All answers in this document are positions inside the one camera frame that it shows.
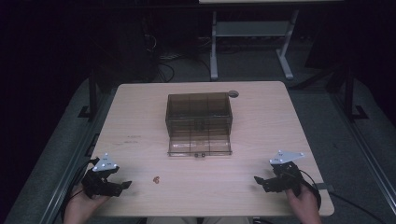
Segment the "small round object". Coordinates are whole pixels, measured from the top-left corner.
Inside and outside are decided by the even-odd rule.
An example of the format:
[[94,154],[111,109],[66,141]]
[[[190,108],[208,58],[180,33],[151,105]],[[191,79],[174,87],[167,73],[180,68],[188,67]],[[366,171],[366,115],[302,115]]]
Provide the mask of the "small round object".
[[231,98],[236,98],[239,96],[239,92],[238,91],[229,91],[228,96]]
[[159,176],[155,176],[154,179],[152,179],[152,181],[156,184],[160,183],[160,177]]

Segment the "white controller part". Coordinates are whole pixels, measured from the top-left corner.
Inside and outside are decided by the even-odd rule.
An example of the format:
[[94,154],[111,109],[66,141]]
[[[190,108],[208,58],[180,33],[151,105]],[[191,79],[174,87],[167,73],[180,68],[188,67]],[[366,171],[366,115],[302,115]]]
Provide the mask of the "white controller part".
[[105,156],[96,163],[96,165],[92,168],[94,172],[105,171],[105,170],[113,170],[117,168],[117,164],[111,160],[108,156],[108,153],[105,153]]
[[276,156],[270,160],[270,164],[283,164],[303,157],[305,157],[303,152],[288,152],[279,150]]

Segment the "human hand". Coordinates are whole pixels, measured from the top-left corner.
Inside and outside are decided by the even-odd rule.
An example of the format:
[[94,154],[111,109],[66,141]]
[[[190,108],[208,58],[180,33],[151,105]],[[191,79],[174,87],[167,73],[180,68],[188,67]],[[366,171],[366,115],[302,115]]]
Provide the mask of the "human hand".
[[83,224],[93,215],[93,212],[103,203],[107,202],[110,197],[93,195],[89,198],[81,184],[73,190],[72,197],[66,206],[64,212],[64,224]]
[[293,213],[303,224],[320,224],[318,203],[315,195],[305,185],[301,186],[301,193],[296,197],[292,189],[285,190]]

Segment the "transparent container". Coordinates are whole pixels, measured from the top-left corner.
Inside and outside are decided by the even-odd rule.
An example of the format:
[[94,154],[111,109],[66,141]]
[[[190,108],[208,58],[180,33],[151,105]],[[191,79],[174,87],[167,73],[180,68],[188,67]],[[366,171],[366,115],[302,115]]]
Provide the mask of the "transparent container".
[[170,94],[166,109],[169,156],[231,155],[228,92]]

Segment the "table surface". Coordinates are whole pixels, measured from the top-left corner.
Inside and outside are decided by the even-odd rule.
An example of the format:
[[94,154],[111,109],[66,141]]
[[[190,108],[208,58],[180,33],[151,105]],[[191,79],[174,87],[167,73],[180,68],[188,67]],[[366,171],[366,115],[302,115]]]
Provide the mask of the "table surface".
[[[165,124],[168,94],[238,91],[231,156],[169,157]],[[109,181],[132,180],[98,211],[110,217],[290,216],[286,196],[266,193],[253,176],[274,177],[269,160],[279,150],[303,152],[295,161],[317,183],[322,177],[282,82],[201,82],[119,86],[92,157],[108,153],[120,167]],[[160,182],[153,182],[158,176]],[[320,214],[334,208],[321,190]]]

